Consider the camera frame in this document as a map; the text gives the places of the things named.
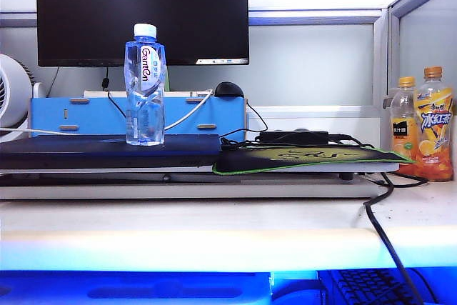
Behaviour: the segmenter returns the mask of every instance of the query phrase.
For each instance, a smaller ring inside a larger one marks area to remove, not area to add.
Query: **clear plastic bottle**
[[[135,41],[126,43],[124,77],[127,93],[126,141],[153,146],[164,142],[165,48],[156,27],[135,24]]]
[[[420,124],[417,175],[429,181],[453,177],[451,163],[452,89],[441,82],[440,66],[424,69],[425,84],[418,87],[414,107]]]
[[[391,103],[392,150],[416,160],[418,148],[417,123],[414,116],[414,76],[403,76],[398,80],[399,90]],[[414,164],[400,164],[398,172],[415,174]]]

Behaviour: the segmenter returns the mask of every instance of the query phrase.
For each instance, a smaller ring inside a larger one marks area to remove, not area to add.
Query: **desk fan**
[[[20,62],[0,54],[0,127],[27,129],[27,113],[34,84],[31,72]],[[0,142],[25,137],[20,131],[0,131]]]

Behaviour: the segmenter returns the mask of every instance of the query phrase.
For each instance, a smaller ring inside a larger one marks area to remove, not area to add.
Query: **orange drink bottle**
[[[414,94],[419,123],[416,175],[429,181],[452,180],[452,89],[441,82],[440,66],[424,69],[425,84]]]
[[[414,76],[403,76],[398,80],[399,90],[391,103],[392,150],[411,160],[416,159],[418,128],[414,116]],[[398,172],[414,175],[414,164],[400,164]]]

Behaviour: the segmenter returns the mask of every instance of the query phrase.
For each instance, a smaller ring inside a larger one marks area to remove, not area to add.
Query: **power adapter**
[[[256,140],[260,143],[282,143],[293,144],[297,146],[316,146],[328,144],[327,131],[263,131],[258,134]]]

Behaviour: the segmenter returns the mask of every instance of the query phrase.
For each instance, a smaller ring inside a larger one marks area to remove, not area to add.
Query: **black keyboard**
[[[338,301],[330,304],[418,305],[407,286],[388,269],[328,271],[323,280],[331,283],[327,289]]]

